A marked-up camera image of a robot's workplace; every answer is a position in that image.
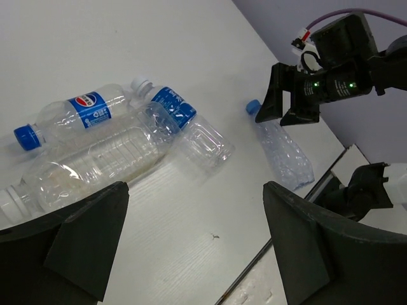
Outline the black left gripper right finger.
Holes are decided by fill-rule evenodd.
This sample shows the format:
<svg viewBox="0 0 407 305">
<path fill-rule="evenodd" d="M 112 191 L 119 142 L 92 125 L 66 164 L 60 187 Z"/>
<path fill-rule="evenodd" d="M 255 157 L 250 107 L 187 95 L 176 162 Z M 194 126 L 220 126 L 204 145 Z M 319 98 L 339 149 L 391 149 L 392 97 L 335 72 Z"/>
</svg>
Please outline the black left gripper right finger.
<svg viewBox="0 0 407 305">
<path fill-rule="evenodd" d="M 360 224 L 276 182 L 263 204 L 288 304 L 406 304 L 406 235 Z"/>
</svg>

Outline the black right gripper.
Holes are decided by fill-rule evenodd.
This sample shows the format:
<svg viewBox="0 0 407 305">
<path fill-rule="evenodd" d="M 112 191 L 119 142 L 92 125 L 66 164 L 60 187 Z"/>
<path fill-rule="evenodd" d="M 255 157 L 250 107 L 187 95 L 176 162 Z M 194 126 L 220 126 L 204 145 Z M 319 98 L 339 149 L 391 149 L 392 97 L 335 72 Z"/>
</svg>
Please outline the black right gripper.
<svg viewBox="0 0 407 305">
<path fill-rule="evenodd" d="M 281 119 L 281 126 L 319 122 L 321 104 L 367 95 L 373 88 L 369 65 L 351 60 L 314 74 L 298 72 L 295 66 L 272 66 L 267 93 L 255 122 Z M 283 110 L 283 92 L 294 92 L 294 107 Z"/>
</svg>

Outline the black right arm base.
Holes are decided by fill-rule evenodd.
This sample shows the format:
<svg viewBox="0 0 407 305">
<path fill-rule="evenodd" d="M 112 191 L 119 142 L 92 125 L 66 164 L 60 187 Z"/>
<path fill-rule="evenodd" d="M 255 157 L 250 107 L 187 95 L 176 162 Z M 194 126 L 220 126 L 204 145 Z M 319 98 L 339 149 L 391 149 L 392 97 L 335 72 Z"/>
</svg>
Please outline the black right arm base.
<svg viewBox="0 0 407 305">
<path fill-rule="evenodd" d="M 381 162 L 360 166 L 348 186 L 329 182 L 313 202 L 357 222 L 370 210 L 405 205 L 406 164 Z"/>
</svg>

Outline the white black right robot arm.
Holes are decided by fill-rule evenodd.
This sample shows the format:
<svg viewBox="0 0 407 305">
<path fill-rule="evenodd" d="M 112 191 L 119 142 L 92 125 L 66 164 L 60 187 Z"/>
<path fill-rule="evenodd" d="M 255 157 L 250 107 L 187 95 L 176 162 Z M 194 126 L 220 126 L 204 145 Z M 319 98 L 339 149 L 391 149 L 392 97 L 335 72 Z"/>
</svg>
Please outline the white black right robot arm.
<svg viewBox="0 0 407 305">
<path fill-rule="evenodd" d="M 310 23 L 292 41 L 298 65 L 273 65 L 255 121 L 281 126 L 319 122 L 320 106 L 386 89 L 406 90 L 406 37 L 378 51 L 366 15 L 406 21 L 365 9 L 334 11 Z"/>
</svg>

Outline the crushed bluish blue cap bottle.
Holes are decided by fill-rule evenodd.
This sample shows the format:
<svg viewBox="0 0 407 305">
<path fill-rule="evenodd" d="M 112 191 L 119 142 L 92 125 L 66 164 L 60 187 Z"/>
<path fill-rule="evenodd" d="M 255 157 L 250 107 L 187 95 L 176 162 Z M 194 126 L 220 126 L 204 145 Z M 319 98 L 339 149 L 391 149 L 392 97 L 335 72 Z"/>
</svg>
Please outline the crushed bluish blue cap bottle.
<svg viewBox="0 0 407 305">
<path fill-rule="evenodd" d="M 313 183 L 315 177 L 311 162 L 279 121 L 255 122 L 260 109 L 258 100 L 250 101 L 245 107 L 277 182 L 290 191 Z"/>
</svg>

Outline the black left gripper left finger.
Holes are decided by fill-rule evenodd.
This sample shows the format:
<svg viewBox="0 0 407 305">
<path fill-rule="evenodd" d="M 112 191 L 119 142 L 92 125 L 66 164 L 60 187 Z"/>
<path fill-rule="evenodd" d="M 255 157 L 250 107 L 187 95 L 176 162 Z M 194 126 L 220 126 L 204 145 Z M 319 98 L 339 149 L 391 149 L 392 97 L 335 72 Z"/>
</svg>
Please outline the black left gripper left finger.
<svg viewBox="0 0 407 305">
<path fill-rule="evenodd" d="M 104 300 L 127 214 L 115 182 L 55 212 L 1 229 L 1 304 Z"/>
</svg>

